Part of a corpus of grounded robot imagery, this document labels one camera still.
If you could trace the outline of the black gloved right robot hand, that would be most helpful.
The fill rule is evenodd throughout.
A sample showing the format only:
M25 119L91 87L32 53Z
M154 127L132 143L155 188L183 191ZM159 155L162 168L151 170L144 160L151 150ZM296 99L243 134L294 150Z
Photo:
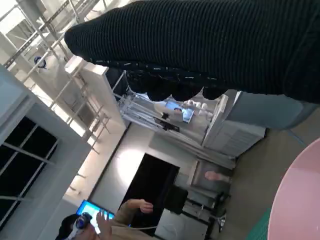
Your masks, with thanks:
M317 0L139 0L68 29L85 61L155 102L228 90L320 102Z

